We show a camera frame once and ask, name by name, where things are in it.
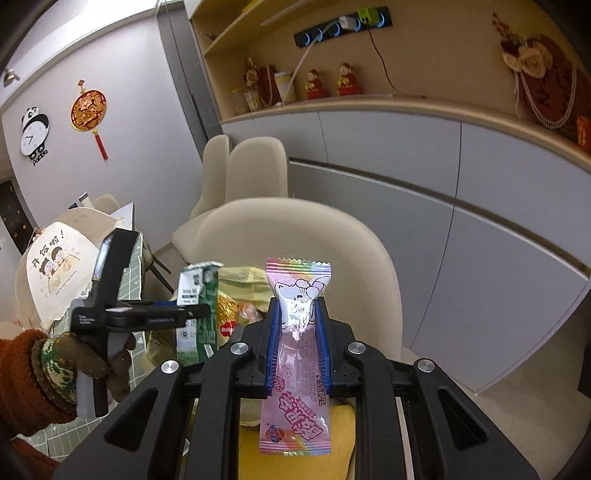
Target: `panda clock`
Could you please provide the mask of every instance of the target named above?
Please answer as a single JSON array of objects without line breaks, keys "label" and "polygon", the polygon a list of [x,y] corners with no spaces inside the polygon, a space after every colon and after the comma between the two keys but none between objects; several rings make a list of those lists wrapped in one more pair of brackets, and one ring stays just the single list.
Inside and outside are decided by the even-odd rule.
[{"label": "panda clock", "polygon": [[27,113],[22,116],[21,121],[21,152],[31,159],[33,165],[36,165],[47,155],[45,140],[49,133],[49,119],[47,115],[39,113],[39,109],[34,106],[27,108]]}]

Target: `white cable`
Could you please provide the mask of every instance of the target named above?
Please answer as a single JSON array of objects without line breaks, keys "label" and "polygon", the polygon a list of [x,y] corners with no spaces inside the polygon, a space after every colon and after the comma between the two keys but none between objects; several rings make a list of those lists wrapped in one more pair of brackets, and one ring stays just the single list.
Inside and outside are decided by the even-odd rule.
[{"label": "white cable", "polygon": [[298,63],[297,67],[294,70],[293,75],[291,76],[290,82],[287,85],[287,91],[290,91],[290,88],[292,87],[292,85],[294,84],[294,80],[296,79],[296,75],[298,73],[298,71],[300,70],[301,64],[304,63],[304,60],[306,59],[306,57],[308,56],[308,53],[310,53],[310,50],[312,49],[312,47],[314,46],[314,44],[316,42],[318,42],[319,38],[324,37],[324,34],[326,32],[328,32],[330,27],[334,27],[337,23],[339,23],[337,20],[330,22],[328,25],[326,25],[324,27],[324,29],[322,30],[322,32],[320,32],[319,35],[317,35],[314,40],[312,40],[312,43],[310,45],[308,45],[308,48],[306,49],[306,51],[304,52],[304,54],[301,56],[300,62]]}]

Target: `pearl string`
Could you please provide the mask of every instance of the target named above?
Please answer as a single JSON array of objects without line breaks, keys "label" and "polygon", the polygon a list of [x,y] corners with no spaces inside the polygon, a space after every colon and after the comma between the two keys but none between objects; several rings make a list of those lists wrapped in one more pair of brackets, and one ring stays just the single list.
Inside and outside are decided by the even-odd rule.
[{"label": "pearl string", "polygon": [[531,96],[530,88],[527,86],[527,82],[525,81],[525,76],[524,76],[523,72],[520,72],[519,74],[521,75],[521,81],[523,82],[523,88],[525,90],[525,94],[526,94],[528,100],[530,101],[531,109],[532,109],[535,117],[538,119],[538,121],[550,130],[557,130],[557,129],[563,127],[564,124],[569,120],[570,114],[573,112],[574,97],[575,97],[576,90],[577,90],[577,67],[574,65],[574,63],[573,63],[572,82],[571,82],[571,87],[570,87],[569,104],[567,105],[566,112],[564,113],[564,115],[559,120],[556,120],[556,121],[552,121],[552,120],[547,119],[542,114],[542,112],[540,112],[540,110],[538,109],[538,107],[536,106],[536,104],[534,102],[534,99]]}]

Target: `glass jar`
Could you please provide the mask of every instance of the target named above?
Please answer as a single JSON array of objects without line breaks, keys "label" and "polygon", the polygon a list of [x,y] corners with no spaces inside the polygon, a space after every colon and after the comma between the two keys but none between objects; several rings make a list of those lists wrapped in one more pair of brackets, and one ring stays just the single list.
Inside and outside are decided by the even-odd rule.
[{"label": "glass jar", "polygon": [[241,88],[234,88],[232,90],[232,105],[237,115],[249,112],[248,103],[244,97],[244,91]]}]

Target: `red tassel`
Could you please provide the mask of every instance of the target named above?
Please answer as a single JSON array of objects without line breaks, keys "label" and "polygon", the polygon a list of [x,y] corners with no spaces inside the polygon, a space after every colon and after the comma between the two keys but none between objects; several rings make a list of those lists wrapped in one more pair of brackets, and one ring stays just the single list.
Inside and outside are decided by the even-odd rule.
[{"label": "red tassel", "polygon": [[100,153],[103,155],[103,160],[108,160],[109,156],[103,145],[103,141],[100,139],[100,135],[97,132],[93,132],[96,138],[96,144],[99,146]]}]

